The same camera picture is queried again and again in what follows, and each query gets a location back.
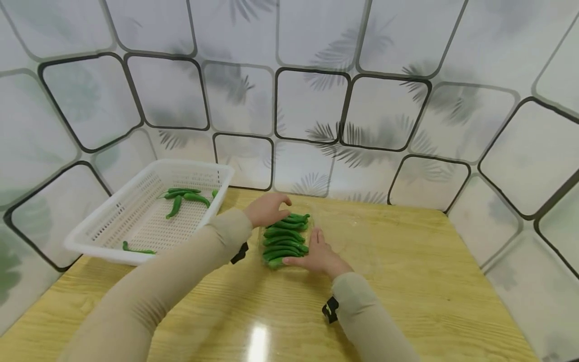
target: wooden table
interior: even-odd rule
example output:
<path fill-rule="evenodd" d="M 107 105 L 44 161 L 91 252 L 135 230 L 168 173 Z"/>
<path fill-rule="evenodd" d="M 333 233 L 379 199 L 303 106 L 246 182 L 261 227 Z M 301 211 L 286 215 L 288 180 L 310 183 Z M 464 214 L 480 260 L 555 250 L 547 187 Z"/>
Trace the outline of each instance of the wooden table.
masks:
<path fill-rule="evenodd" d="M 221 210 L 261 193 L 230 189 Z M 448 219 L 439 211 L 292 196 L 363 273 L 423 361 L 536 361 Z M 321 307 L 322 276 L 243 261 L 207 276 L 163 320 L 149 361 L 358 361 Z M 82 320 L 132 267 L 82 257 L 0 339 L 5 361 L 54 361 Z"/>

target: perforated basket bottom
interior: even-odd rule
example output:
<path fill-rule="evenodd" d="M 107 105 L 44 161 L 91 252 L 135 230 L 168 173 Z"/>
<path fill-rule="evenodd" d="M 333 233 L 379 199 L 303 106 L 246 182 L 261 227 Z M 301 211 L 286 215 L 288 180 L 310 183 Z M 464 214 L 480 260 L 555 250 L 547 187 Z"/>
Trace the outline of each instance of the perforated basket bottom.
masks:
<path fill-rule="evenodd" d="M 129 247 L 134 250 L 162 251 L 173 248 L 191 237 L 207 208 L 201 202 L 183 200 L 179 213 L 169 220 L 165 216 L 173 209 L 173 200 L 159 199 L 135 225 L 127 236 Z"/>

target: beige sleeve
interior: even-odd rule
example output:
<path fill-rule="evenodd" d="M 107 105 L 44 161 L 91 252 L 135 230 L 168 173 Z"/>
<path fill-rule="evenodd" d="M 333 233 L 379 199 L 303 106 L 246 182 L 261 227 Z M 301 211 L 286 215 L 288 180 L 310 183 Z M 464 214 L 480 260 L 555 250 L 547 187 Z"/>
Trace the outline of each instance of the beige sleeve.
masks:
<path fill-rule="evenodd" d="M 366 279 L 338 276 L 332 286 L 338 321 L 364 362 L 415 362 L 420 357 L 380 304 Z"/>
<path fill-rule="evenodd" d="M 189 240 L 121 279 L 82 323 L 59 361 L 144 362 L 155 329 L 203 277 L 225 265 L 251 236 L 241 210 L 229 210 Z"/>

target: white plastic basket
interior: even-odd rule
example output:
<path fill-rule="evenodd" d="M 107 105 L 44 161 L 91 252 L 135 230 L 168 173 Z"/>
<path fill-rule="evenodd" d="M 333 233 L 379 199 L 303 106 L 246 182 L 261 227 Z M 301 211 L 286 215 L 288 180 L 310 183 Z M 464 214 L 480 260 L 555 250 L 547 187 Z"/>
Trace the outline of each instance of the white plastic basket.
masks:
<path fill-rule="evenodd" d="M 233 173 L 232 167 L 222 164 L 154 161 L 74 228 L 64 247 L 111 262 L 140 265 L 154 255 L 123 251 L 124 240 L 131 249 L 157 252 L 187 240 L 216 215 Z M 183 200 L 179 213 L 167 220 L 173 200 L 158 197 L 171 187 L 199 189 L 211 206 Z M 215 189 L 219 192 L 213 199 Z"/>

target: left hand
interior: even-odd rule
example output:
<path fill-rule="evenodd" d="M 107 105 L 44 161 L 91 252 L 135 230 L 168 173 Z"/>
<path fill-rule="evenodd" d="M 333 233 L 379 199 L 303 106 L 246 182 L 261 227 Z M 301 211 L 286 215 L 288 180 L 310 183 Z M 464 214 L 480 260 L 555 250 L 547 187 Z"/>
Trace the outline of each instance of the left hand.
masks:
<path fill-rule="evenodd" d="M 289 210 L 280 210 L 282 203 L 291 206 L 291 200 L 288 195 L 268 192 L 255 199 L 243 212 L 247 215 L 254 228 L 269 226 L 290 216 Z"/>

